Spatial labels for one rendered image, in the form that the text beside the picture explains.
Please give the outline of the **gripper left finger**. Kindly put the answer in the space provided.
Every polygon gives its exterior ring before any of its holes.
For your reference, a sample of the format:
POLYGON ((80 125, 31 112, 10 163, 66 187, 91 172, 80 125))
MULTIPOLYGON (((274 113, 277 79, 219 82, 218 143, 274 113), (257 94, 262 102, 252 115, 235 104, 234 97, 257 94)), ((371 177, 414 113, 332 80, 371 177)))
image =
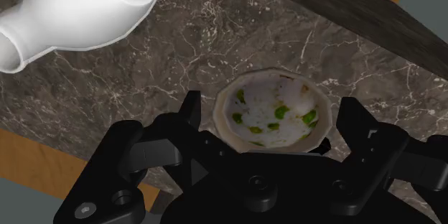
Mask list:
POLYGON ((115 122, 77 178, 53 224, 141 224, 146 215, 138 188, 152 167, 167 167, 182 188, 207 175, 169 140, 152 136, 139 121, 115 122))

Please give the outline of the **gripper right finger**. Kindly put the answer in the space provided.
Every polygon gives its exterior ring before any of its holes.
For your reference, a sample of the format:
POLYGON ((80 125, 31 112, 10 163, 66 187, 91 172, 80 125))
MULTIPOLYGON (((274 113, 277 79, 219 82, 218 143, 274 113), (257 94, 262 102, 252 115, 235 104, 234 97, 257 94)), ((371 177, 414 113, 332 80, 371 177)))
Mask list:
POLYGON ((350 149, 333 184, 341 198, 337 224, 435 224, 388 191, 396 179, 448 224, 448 135, 415 139, 377 121, 354 97, 342 98, 336 128, 350 149))

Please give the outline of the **beige bowl with green spots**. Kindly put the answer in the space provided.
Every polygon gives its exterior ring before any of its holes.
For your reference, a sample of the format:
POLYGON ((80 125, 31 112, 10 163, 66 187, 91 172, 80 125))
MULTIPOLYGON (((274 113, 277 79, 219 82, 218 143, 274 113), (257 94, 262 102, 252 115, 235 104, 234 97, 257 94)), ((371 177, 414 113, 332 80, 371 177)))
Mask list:
POLYGON ((333 125, 331 102, 303 75, 269 67, 237 76, 216 95, 213 122, 239 153, 316 149, 333 125))

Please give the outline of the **white ceramic vase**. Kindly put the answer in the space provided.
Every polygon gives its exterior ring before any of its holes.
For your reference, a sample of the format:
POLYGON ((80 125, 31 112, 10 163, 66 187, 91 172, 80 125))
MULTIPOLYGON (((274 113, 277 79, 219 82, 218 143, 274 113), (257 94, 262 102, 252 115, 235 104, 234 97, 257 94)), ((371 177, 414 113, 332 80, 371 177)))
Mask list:
POLYGON ((0 12, 0 73, 53 50, 89 51, 126 38, 157 0, 19 0, 0 12))

